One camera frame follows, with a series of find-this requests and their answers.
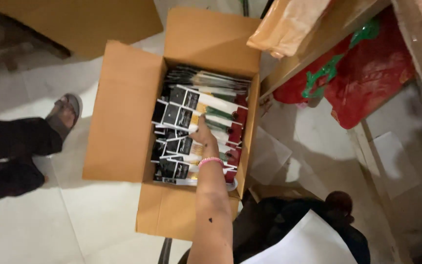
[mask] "white tile floor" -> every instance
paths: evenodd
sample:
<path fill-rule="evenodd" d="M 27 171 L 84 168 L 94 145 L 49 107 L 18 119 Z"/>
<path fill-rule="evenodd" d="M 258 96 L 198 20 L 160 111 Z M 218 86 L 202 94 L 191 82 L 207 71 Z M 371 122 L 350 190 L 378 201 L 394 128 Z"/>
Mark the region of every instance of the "white tile floor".
<path fill-rule="evenodd" d="M 251 16 L 259 17 L 264 3 L 255 1 Z M 238 0 L 156 0 L 163 22 L 167 9 L 178 4 L 240 13 Z M 133 45 L 161 54 L 164 34 Z M 81 179 L 101 64 L 102 58 L 61 61 L 38 52 L 21 60 L 17 72 L 0 65 L 0 119 L 44 117 L 66 92 L 78 93 L 84 104 L 63 152 L 35 159 L 50 181 L 29 194 L 0 200 L 0 264 L 157 263 L 163 238 L 134 231 L 140 185 Z M 262 119 L 262 127 L 293 151 L 275 183 L 297 180 L 322 198 L 349 188 L 343 177 L 360 170 L 346 131 L 330 110 L 325 100 L 304 110 L 275 104 Z M 346 183 L 337 185 L 331 178 Z M 190 245 L 174 240 L 170 263 L 177 263 Z"/>

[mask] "beaded bracelet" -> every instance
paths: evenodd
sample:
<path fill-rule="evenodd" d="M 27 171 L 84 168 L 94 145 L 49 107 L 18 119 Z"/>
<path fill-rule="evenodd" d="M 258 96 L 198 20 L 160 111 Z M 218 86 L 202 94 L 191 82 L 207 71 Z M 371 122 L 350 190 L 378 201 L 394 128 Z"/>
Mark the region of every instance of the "beaded bracelet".
<path fill-rule="evenodd" d="M 205 164 L 206 162 L 209 162 L 209 161 L 217 161 L 217 162 L 219 162 L 219 163 L 221 164 L 221 166 L 224 168 L 224 162 L 222 162 L 222 160 L 221 160 L 220 158 L 218 158 L 218 157 L 209 157 L 209 158 L 204 158 L 204 159 L 202 159 L 202 160 L 200 161 L 200 163 L 198 164 L 198 168 L 201 168 L 201 166 L 202 166 L 203 164 Z"/>

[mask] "sandal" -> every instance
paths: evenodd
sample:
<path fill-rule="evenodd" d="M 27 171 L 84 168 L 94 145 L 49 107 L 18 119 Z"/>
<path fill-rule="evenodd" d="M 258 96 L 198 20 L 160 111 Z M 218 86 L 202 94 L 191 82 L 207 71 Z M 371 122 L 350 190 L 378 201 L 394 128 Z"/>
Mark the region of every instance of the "sandal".
<path fill-rule="evenodd" d="M 81 100 L 71 93 L 66 93 L 58 101 L 55 102 L 56 111 L 53 111 L 45 118 L 50 127 L 55 130 L 61 137 L 62 141 L 66 139 L 67 135 L 73 129 L 79 116 L 81 115 Z M 68 109 L 74 114 L 74 120 L 71 127 L 67 127 L 61 119 L 63 112 Z"/>

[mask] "black pants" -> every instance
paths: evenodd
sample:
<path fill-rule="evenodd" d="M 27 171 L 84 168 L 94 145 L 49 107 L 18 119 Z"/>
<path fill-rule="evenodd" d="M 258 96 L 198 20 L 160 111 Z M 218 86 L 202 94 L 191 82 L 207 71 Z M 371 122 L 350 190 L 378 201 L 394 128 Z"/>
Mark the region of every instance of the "black pants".
<path fill-rule="evenodd" d="M 60 152 L 62 139 L 40 117 L 0 121 L 0 198 L 18 196 L 44 184 L 43 174 L 32 162 L 33 155 Z"/>

